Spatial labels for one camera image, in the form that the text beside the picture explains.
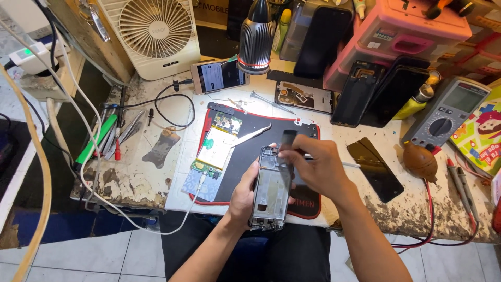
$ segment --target tile floor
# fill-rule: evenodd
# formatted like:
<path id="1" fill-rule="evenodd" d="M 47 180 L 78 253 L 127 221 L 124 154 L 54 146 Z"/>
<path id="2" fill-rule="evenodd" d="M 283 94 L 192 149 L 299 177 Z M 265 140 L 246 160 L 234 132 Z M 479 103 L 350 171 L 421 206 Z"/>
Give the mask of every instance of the tile floor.
<path id="1" fill-rule="evenodd" d="M 415 242 L 404 236 L 387 235 L 387 238 L 392 243 Z M 11 281 L 25 251 L 26 248 L 0 250 L 0 282 Z M 348 256 L 346 240 L 331 233 L 332 281 L 357 281 L 345 265 Z M 494 248 L 488 244 L 426 245 L 408 250 L 401 258 L 414 282 L 501 281 Z M 135 230 L 44 244 L 37 252 L 26 282 L 163 282 L 163 268 L 160 236 Z"/>

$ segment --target electric fan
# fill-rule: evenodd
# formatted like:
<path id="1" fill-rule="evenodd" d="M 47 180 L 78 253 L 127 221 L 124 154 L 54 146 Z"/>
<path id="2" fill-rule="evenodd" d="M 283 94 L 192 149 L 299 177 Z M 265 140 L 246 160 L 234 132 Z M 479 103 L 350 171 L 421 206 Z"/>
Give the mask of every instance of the electric fan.
<path id="1" fill-rule="evenodd" d="M 98 0 L 139 76 L 157 80 L 200 61 L 191 0 Z"/>

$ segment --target desk lamp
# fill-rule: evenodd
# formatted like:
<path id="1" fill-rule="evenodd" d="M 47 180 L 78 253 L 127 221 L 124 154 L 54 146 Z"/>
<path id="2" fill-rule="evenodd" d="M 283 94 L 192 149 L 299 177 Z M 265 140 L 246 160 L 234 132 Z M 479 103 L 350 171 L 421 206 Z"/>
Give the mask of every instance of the desk lamp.
<path id="1" fill-rule="evenodd" d="M 270 69 L 275 23 L 267 0 L 255 0 L 240 30 L 238 68 L 247 74 L 265 74 Z"/>

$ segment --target multimeter dial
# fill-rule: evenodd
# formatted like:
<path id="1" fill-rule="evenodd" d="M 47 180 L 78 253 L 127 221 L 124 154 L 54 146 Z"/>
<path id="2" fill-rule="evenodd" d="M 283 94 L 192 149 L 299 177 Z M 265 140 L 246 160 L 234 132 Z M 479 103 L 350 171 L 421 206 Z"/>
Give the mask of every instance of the multimeter dial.
<path id="1" fill-rule="evenodd" d="M 430 124 L 429 132 L 433 136 L 441 136 L 452 129 L 452 121 L 446 117 L 436 119 Z"/>

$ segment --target hand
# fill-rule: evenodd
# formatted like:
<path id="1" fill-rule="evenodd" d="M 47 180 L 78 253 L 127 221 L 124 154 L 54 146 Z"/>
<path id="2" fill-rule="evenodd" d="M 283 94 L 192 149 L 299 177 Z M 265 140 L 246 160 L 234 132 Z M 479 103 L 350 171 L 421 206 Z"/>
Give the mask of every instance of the hand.
<path id="1" fill-rule="evenodd" d="M 304 152 L 313 157 L 309 163 L 304 159 Z M 358 196 L 355 184 L 346 176 L 334 141 L 320 141 L 299 134 L 292 149 L 281 151 L 279 157 L 298 169 L 299 176 L 310 189 L 327 196 L 334 204 L 342 201 L 343 196 L 353 195 L 354 192 Z"/>
<path id="2" fill-rule="evenodd" d="M 276 147 L 277 144 L 273 143 L 270 147 Z M 247 223 L 252 215 L 252 208 L 254 205 L 254 180 L 259 173 L 259 158 L 257 158 L 242 175 L 240 183 L 233 190 L 229 208 L 226 212 L 230 216 L 230 220 L 237 228 L 249 229 Z M 289 204 L 294 204 L 294 199 L 289 197 Z"/>

